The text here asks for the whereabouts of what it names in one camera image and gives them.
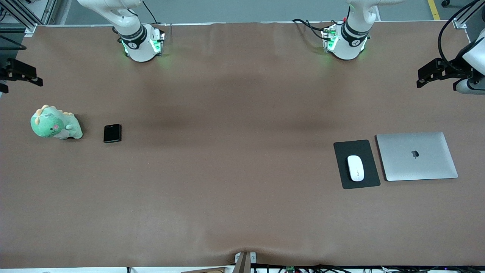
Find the plush toy face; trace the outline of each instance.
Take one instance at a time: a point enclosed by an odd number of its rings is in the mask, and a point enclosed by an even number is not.
[[[56,118],[53,114],[41,115],[38,118],[38,124],[35,122],[35,118],[31,119],[31,126],[39,137],[53,137],[64,129],[62,120]]]

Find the smartphone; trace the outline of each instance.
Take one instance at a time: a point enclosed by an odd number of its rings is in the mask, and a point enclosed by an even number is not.
[[[104,143],[121,141],[121,125],[113,124],[104,126]]]

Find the computer mouse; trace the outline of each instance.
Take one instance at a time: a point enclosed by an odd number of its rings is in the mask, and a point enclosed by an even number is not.
[[[364,166],[362,165],[362,159],[357,155],[350,155],[347,158],[347,164],[349,165],[350,179],[355,182],[364,180]]]

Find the black mouse pad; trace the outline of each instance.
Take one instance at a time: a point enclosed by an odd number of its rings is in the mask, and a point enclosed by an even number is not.
[[[334,143],[335,156],[339,166],[340,179],[344,189],[367,188],[381,185],[377,168],[375,167],[374,156],[372,155],[371,144],[368,140],[346,141]],[[347,158],[350,155],[357,155],[362,159],[364,166],[364,180],[355,182],[350,179]]]

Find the laptop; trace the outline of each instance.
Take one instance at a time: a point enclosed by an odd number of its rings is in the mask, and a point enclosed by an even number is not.
[[[442,132],[376,137],[387,181],[458,177]]]

